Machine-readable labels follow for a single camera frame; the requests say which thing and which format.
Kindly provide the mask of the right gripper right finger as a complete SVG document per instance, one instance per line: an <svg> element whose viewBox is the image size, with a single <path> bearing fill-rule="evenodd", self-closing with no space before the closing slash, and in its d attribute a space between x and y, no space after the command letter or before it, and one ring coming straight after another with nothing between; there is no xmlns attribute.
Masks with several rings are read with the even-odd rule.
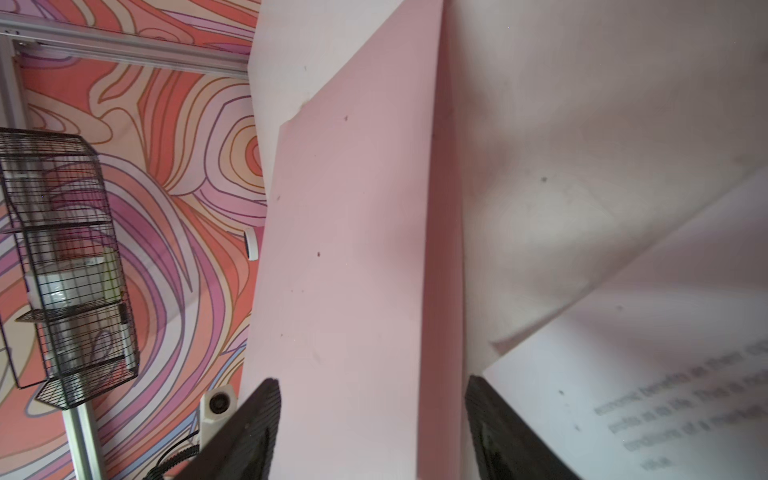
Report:
<svg viewBox="0 0 768 480"><path fill-rule="evenodd" d="M465 408L481 479L579 479L484 378L469 378Z"/></svg>

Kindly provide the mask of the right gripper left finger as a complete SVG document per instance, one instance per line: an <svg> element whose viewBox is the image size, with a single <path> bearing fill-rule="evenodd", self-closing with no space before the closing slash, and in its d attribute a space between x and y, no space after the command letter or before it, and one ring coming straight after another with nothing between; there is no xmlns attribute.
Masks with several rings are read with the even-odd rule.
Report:
<svg viewBox="0 0 768 480"><path fill-rule="evenodd" d="M279 381L268 378L176 477L180 480L267 480L280 415Z"/></svg>

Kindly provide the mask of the printed paper sheet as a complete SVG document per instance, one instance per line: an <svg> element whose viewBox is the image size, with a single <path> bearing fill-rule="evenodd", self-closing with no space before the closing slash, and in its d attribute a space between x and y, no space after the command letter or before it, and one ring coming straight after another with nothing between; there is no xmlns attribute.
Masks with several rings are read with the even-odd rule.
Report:
<svg viewBox="0 0 768 480"><path fill-rule="evenodd" d="M584 479L765 478L766 172L484 376Z"/></svg>

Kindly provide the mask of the pink folder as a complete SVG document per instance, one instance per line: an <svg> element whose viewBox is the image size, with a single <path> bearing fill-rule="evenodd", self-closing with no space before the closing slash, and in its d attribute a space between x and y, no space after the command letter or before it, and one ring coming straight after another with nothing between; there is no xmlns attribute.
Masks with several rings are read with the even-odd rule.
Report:
<svg viewBox="0 0 768 480"><path fill-rule="evenodd" d="M443 5L261 15L268 209L241 391L279 382L274 479L460 475L457 179L432 155Z"/></svg>

